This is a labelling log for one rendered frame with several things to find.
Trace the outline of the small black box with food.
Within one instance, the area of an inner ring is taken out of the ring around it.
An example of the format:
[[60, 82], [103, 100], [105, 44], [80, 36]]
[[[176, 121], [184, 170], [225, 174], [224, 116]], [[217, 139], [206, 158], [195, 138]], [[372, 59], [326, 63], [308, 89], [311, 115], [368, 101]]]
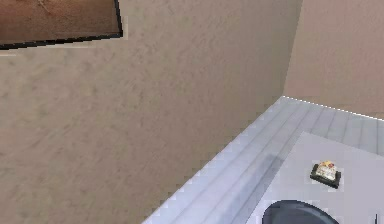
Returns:
[[332, 161], [322, 161], [313, 166], [310, 178], [331, 188], [338, 189], [342, 173]]

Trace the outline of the white washing machine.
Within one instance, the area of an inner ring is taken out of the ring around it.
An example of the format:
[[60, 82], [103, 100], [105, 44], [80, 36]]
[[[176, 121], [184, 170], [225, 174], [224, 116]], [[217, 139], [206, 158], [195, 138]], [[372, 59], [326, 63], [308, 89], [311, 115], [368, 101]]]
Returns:
[[[322, 161], [341, 172], [338, 188], [310, 178]], [[384, 224], [384, 157], [304, 132], [246, 224], [262, 224], [264, 210], [280, 200], [311, 204], [339, 224]]]

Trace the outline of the brown black-framed wall picture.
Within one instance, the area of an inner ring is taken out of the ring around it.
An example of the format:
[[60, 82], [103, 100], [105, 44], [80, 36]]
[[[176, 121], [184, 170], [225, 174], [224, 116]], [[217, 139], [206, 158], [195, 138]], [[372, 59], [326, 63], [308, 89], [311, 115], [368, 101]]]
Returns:
[[0, 50], [122, 36], [118, 0], [0, 0]]

